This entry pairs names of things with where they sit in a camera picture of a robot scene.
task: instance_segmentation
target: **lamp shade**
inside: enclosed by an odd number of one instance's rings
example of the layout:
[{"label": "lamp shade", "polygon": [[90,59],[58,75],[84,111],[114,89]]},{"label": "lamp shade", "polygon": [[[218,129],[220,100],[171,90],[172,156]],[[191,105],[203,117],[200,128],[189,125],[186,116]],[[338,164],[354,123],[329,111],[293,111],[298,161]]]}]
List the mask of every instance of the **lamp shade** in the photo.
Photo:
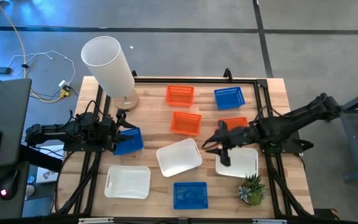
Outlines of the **lamp shade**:
[{"label": "lamp shade", "polygon": [[97,37],[84,45],[81,58],[110,97],[123,97],[135,81],[119,42],[108,36]]}]

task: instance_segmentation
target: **white tray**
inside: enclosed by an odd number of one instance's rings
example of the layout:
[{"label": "white tray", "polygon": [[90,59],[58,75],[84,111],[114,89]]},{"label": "white tray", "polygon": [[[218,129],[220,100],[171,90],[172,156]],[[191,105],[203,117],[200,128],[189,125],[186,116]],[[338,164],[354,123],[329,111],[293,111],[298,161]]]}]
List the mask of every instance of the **white tray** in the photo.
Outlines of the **white tray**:
[{"label": "white tray", "polygon": [[140,166],[111,166],[104,195],[109,198],[145,199],[149,195],[150,169]]},{"label": "white tray", "polygon": [[231,166],[221,164],[219,156],[216,156],[215,169],[218,174],[231,177],[249,177],[258,175],[258,151],[246,147],[236,147],[228,150]]},{"label": "white tray", "polygon": [[170,177],[203,163],[197,144],[193,139],[186,139],[156,152],[158,164],[164,177]]}]

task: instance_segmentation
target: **black desk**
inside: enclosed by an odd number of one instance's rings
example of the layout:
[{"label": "black desk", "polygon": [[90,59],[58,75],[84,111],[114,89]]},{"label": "black desk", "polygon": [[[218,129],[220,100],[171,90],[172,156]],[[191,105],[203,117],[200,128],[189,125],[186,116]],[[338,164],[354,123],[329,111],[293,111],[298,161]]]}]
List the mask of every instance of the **black desk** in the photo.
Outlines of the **black desk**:
[{"label": "black desk", "polygon": [[19,159],[30,88],[29,78],[0,82],[0,167],[12,166]]},{"label": "black desk", "polygon": [[[19,162],[15,165],[15,168],[20,172],[17,182],[17,193],[15,197],[10,200],[2,200],[0,198],[0,219],[22,217],[29,167],[29,162]],[[0,167],[0,177],[11,168],[12,166]]]}]

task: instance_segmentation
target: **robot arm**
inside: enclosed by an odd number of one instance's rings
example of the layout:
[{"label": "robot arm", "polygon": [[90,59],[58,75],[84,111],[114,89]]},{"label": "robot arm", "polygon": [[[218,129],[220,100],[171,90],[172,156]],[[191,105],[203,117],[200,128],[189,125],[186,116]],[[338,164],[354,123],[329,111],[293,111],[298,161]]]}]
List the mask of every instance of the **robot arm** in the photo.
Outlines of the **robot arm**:
[{"label": "robot arm", "polygon": [[[289,113],[278,114],[277,117],[258,118],[257,116],[249,123],[249,127],[237,127],[228,131],[226,123],[219,121],[219,128],[205,141],[203,149],[219,155],[221,163],[230,166],[228,149],[252,143],[259,143],[267,149],[281,145],[295,131],[317,120],[330,121],[338,118],[341,111],[342,108],[333,97],[322,93],[306,106]],[[299,140],[299,143],[304,150],[313,147],[312,143],[304,140]]]},{"label": "robot arm", "polygon": [[35,147],[37,144],[56,139],[65,143],[67,151],[114,151],[114,143],[133,138],[119,134],[119,127],[136,128],[126,122],[124,110],[118,110],[116,118],[117,122],[114,122],[113,118],[107,115],[99,121],[99,117],[92,112],[85,112],[76,115],[75,118],[70,115],[65,124],[35,124],[25,131],[25,142],[28,146]]}]

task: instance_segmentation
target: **white cable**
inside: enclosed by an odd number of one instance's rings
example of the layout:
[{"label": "white cable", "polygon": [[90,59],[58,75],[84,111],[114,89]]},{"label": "white cable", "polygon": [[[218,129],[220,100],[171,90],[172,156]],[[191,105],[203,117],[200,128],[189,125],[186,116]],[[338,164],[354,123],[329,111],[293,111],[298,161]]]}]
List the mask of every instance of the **white cable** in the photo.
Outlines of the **white cable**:
[{"label": "white cable", "polygon": [[[51,53],[51,52],[53,52],[53,53],[55,53],[55,54],[58,54],[58,55],[64,57],[64,58],[65,58],[66,60],[68,60],[69,62],[71,62],[71,65],[73,66],[74,73],[73,73],[73,76],[71,76],[70,81],[68,81],[68,84],[70,84],[71,81],[73,81],[73,79],[74,79],[74,77],[75,77],[76,70],[75,70],[75,66],[74,66],[74,61],[71,60],[71,59],[69,59],[66,55],[63,55],[63,54],[61,54],[61,53],[59,53],[59,52],[56,52],[56,51],[54,51],[54,50],[50,50],[50,51],[48,51],[48,52],[41,52],[41,53],[31,53],[31,54],[26,55],[26,57],[28,57],[28,56],[30,56],[30,55],[33,55],[33,56],[32,56],[28,61],[26,61],[25,63],[28,64],[28,62],[30,62],[30,61],[31,61],[35,56],[37,56],[37,55],[46,55],[49,59],[53,59],[53,58],[52,58],[51,56],[49,56],[49,54],[48,54],[48,53]],[[14,56],[11,58],[11,60],[9,61],[9,64],[7,65],[7,67],[11,66],[12,61],[13,61],[13,59],[14,59],[15,57],[23,57],[23,55],[14,55]],[[20,75],[20,74],[23,72],[23,70],[24,70],[24,68],[22,68],[22,70],[19,71],[19,72],[17,72],[17,73],[13,73],[13,72],[12,72],[12,75]]]},{"label": "white cable", "polygon": [[[17,35],[17,38],[19,39],[19,42],[20,42],[20,45],[22,46],[22,51],[23,51],[23,64],[26,64],[26,55],[25,55],[25,49],[24,49],[24,44],[23,44],[23,41],[19,35],[19,32],[17,31],[15,25],[13,24],[13,22],[11,21],[11,18],[9,18],[9,16],[7,15],[7,13],[5,12],[5,10],[1,7],[0,5],[0,10],[2,11],[2,13],[4,14],[6,20],[8,20],[8,22],[10,23],[10,25],[12,26],[12,28],[15,30],[15,33]],[[71,61],[73,63],[73,68],[74,68],[74,62],[70,59],[68,59],[66,56],[64,56],[65,59]],[[27,78],[27,69],[24,67],[23,68],[23,73],[24,73],[24,78]],[[36,98],[38,98],[40,101],[44,102],[44,103],[54,103],[54,102],[57,102],[59,100],[61,100],[62,98],[64,98],[64,96],[60,96],[59,98],[57,98],[56,100],[44,100],[42,99],[41,97],[39,97],[32,89],[30,89],[30,92],[31,94],[33,94]]]},{"label": "white cable", "polygon": [[[0,10],[2,11],[2,13],[4,14],[6,20],[11,24],[12,28],[15,30],[15,33],[17,35],[17,38],[19,39],[19,42],[20,42],[20,45],[22,46],[22,51],[23,51],[23,63],[25,63],[25,50],[24,50],[24,44],[23,44],[23,41],[19,35],[19,32],[17,31],[15,25],[13,24],[13,22],[11,21],[11,18],[9,18],[9,16],[7,15],[7,13],[5,12],[5,10],[1,7],[0,5]],[[24,71],[24,78],[27,77],[27,74],[26,74],[26,69],[23,68],[23,71]]]}]

